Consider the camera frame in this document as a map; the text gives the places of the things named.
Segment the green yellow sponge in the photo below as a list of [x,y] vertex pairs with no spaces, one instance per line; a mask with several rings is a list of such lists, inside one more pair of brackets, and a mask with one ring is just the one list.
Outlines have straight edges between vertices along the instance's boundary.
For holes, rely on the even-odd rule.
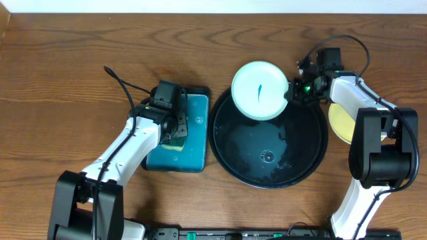
[[185,137],[172,139],[169,143],[161,145],[164,149],[172,151],[182,151],[185,146]]

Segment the yellow plate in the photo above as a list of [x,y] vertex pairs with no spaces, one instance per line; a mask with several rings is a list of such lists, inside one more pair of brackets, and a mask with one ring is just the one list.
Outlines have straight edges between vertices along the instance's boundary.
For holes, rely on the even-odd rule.
[[334,133],[347,144],[351,144],[356,122],[345,109],[331,103],[328,109],[328,120]]

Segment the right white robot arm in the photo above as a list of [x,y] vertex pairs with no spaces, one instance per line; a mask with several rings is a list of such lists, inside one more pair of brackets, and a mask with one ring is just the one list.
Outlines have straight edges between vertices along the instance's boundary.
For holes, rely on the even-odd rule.
[[286,97],[298,103],[327,99],[355,121],[348,157],[352,181],[330,224],[339,239],[364,238],[385,198],[408,188],[418,174],[417,112],[383,100],[345,71],[294,79]]

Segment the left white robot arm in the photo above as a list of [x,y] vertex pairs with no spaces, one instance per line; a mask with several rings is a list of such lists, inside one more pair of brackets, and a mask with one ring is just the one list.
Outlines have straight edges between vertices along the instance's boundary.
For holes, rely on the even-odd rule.
[[187,134],[184,110],[147,105],[131,110],[100,157],[81,172],[64,171],[58,178],[48,239],[143,239],[145,226],[124,217],[125,186],[152,150]]

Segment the mint plate with blue stain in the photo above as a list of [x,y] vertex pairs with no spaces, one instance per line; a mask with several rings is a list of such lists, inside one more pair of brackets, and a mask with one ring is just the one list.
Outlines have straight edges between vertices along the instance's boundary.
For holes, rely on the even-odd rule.
[[288,104],[289,82],[280,68],[267,61],[252,61],[234,75],[231,92],[238,110],[256,121],[277,117]]

